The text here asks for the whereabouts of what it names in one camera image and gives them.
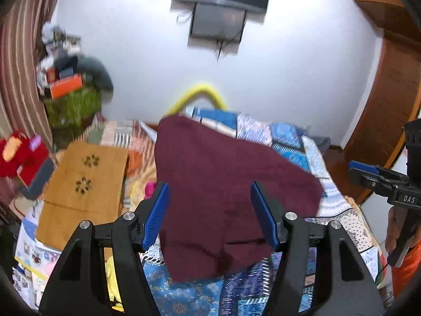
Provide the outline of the right hand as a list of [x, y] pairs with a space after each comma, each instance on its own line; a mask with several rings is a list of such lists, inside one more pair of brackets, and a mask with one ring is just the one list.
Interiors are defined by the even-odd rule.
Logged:
[[[397, 245], [398, 238], [400, 237], [401, 228], [397, 224], [396, 207], [390, 208], [388, 213], [388, 227], [385, 239], [385, 250], [391, 253]], [[420, 225], [417, 226], [416, 232], [412, 241], [410, 242], [410, 248], [414, 248], [420, 242]]]

